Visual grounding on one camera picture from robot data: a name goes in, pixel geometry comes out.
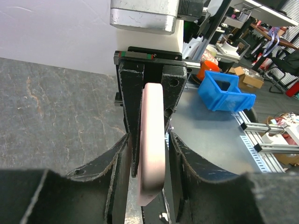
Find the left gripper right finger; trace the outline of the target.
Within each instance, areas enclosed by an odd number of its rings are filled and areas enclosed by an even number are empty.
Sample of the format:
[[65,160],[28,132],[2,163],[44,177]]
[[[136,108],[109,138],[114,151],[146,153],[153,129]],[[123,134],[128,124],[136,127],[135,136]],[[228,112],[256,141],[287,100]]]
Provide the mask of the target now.
[[169,135],[175,219],[181,224],[296,224],[297,173],[233,174]]

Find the phone with pink case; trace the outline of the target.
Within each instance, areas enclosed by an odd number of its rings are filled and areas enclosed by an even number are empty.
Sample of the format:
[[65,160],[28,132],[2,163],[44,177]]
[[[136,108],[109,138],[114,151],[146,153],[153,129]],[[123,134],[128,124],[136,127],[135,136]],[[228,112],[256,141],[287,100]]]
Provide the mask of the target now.
[[165,180],[164,102],[161,84],[147,83],[142,91],[140,150],[137,170],[138,204],[148,205]]

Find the black phone stand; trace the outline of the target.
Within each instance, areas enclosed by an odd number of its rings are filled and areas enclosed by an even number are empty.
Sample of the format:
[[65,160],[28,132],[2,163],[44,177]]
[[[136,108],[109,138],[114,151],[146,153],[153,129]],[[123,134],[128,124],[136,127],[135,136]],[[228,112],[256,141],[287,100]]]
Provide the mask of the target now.
[[175,224],[173,198],[163,189],[148,205],[142,206],[143,224]]

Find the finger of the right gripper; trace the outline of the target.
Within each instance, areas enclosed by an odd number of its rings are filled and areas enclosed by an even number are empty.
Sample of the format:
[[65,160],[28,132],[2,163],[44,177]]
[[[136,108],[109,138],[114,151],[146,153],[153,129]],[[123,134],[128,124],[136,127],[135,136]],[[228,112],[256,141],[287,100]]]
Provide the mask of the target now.
[[131,60],[119,61],[119,81],[128,133],[131,135],[132,165],[131,175],[137,176],[140,147],[141,100],[144,64]]
[[167,132],[170,119],[178,104],[187,79],[187,69],[184,66],[164,65],[162,72],[162,87],[164,100],[164,131]]

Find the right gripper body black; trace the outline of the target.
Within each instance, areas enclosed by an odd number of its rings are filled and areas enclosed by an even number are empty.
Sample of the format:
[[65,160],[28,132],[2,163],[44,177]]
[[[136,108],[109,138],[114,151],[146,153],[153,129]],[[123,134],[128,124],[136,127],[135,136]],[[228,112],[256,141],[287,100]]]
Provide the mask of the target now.
[[151,63],[163,63],[174,65],[182,65],[187,69],[188,74],[197,74],[200,70],[200,63],[183,59],[182,54],[173,51],[157,50],[157,49],[146,49],[139,47],[128,47],[127,51],[116,50],[114,52],[114,64],[115,66],[119,65],[119,60],[121,58],[141,60],[145,59]]

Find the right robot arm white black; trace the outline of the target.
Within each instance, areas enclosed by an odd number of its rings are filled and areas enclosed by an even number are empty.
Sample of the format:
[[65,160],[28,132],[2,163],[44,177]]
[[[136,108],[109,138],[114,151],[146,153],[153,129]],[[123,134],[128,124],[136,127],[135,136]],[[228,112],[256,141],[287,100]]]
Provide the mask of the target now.
[[162,117],[167,130],[189,73],[198,61],[183,58],[183,44],[199,36],[204,43],[213,36],[230,2],[217,5],[207,0],[113,0],[110,24],[117,28],[114,54],[118,92],[115,100],[124,111],[126,131],[132,137],[131,174],[139,163],[142,92],[147,83],[163,88]]

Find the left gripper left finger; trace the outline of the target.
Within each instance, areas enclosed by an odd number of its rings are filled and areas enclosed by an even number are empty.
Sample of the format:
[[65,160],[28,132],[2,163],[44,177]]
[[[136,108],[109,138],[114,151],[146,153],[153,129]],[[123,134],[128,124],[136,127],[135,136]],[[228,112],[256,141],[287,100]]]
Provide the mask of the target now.
[[3,224],[122,224],[131,164],[125,134],[104,154],[62,176],[49,169],[0,172]]

